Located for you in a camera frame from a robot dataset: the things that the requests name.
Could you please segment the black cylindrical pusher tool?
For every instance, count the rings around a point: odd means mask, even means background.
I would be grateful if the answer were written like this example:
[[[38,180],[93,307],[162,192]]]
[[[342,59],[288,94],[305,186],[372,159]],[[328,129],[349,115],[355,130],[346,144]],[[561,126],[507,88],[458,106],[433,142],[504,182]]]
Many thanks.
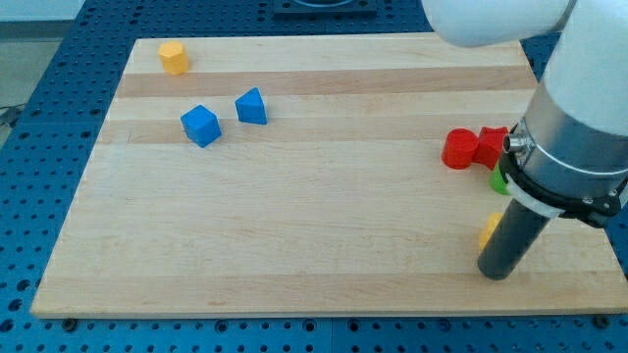
[[[549,221],[511,200],[478,258],[480,272],[492,280],[509,277]]]

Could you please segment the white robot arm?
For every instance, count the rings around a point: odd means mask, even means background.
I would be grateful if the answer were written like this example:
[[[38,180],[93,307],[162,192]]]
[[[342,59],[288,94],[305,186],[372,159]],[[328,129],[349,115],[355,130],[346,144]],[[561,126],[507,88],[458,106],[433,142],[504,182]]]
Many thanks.
[[[424,0],[446,42],[559,38],[498,168],[511,200],[479,260],[508,277],[555,218],[604,227],[627,202],[627,5],[616,0]]]

